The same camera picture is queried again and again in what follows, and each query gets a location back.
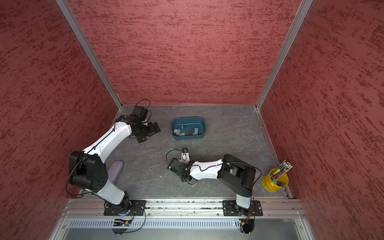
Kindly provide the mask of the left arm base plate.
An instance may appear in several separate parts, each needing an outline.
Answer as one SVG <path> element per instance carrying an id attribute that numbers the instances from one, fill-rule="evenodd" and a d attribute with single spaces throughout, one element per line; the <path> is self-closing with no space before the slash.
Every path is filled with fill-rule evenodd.
<path id="1" fill-rule="evenodd" d="M 105 202 L 104 204 L 104 216 L 121 216 L 121 217 L 134 217 L 143 216 L 144 209 L 147 201 L 145 200 L 130 200 L 126 209 L 120 206 L 112 205 Z"/>

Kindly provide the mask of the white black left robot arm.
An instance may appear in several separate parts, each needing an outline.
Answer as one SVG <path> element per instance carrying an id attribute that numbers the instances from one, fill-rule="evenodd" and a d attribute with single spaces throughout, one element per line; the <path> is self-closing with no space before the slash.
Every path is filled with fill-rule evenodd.
<path id="1" fill-rule="evenodd" d="M 133 215 L 136 207 L 129 195 L 109 178 L 105 161 L 126 138 L 135 136 L 139 143 L 161 131 L 157 122 L 142 122 L 138 117 L 120 116 L 95 143 L 69 156 L 67 185 L 79 187 L 105 201 L 105 215 Z"/>

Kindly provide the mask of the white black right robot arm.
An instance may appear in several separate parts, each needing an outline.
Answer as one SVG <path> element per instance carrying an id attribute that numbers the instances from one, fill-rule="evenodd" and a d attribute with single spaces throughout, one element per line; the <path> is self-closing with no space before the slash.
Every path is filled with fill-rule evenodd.
<path id="1" fill-rule="evenodd" d="M 187 183 L 216 179 L 236 194 L 234 208 L 239 215 L 248 217 L 254 211 L 251 206 L 253 188 L 257 182 L 256 172 L 261 170 L 233 155 L 226 154 L 213 162 L 185 162 L 173 158 L 168 169 Z"/>

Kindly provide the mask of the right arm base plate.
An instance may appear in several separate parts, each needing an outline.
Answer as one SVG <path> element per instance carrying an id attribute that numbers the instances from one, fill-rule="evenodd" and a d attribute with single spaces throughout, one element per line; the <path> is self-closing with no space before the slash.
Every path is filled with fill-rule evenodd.
<path id="1" fill-rule="evenodd" d="M 237 216 L 237 217 L 261 217 L 263 216 L 263 210 L 261 207 L 261 202 L 256 200 L 251 200 L 250 207 L 248 209 L 239 207 L 236 204 L 236 201 L 223 201 L 223 212 L 224 216 Z"/>

